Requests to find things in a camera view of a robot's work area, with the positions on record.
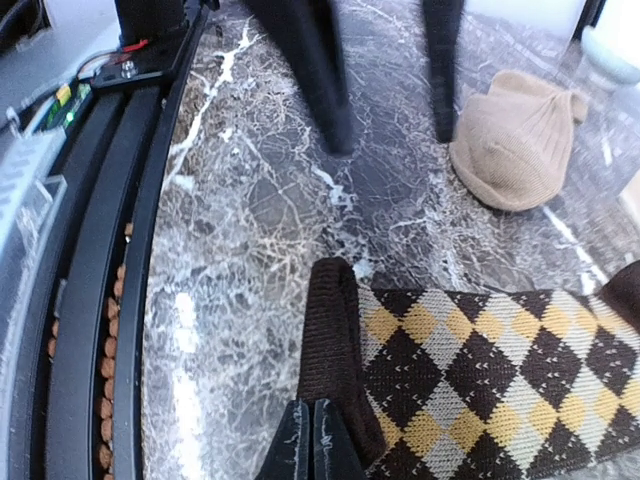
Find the beige ribbed sock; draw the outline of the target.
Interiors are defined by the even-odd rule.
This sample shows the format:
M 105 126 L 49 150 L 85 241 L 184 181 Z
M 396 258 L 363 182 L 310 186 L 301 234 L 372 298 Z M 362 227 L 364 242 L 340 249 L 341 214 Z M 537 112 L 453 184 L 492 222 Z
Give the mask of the beige ribbed sock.
M 576 91 L 501 70 L 485 94 L 469 97 L 450 143 L 453 169 L 469 192 L 496 210 L 521 212 L 562 189 L 575 127 L 588 105 Z

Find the brown yellow argyle sock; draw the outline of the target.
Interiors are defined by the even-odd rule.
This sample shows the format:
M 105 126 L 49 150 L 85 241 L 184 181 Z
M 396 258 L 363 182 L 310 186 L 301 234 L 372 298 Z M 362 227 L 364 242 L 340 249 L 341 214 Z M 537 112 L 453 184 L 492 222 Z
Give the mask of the brown yellow argyle sock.
M 373 289 L 311 270 L 297 395 L 372 479 L 543 479 L 639 446 L 639 267 L 593 295 Z

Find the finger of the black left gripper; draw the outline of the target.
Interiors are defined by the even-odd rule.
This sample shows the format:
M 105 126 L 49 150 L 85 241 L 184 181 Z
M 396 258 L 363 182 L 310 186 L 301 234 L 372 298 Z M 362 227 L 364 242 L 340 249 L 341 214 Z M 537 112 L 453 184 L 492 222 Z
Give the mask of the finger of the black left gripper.
M 440 143 L 451 141 L 456 122 L 456 56 L 463 8 L 461 0 L 422 2 L 432 113 Z
M 326 151 L 351 154 L 353 125 L 335 3 L 256 0 L 245 5 L 287 60 Z

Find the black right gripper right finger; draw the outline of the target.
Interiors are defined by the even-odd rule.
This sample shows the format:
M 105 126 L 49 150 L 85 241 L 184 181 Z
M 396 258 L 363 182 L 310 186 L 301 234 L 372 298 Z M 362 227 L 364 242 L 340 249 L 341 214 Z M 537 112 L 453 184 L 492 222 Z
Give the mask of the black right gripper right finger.
M 315 480 L 366 479 L 344 421 L 330 400 L 315 402 L 312 432 Z

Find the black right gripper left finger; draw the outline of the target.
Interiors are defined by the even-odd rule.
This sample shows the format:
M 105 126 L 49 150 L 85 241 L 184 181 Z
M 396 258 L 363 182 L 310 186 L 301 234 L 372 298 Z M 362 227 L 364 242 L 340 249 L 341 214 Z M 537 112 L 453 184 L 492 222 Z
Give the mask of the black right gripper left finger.
M 281 417 L 256 480 L 309 480 L 311 420 L 308 405 L 290 401 Z

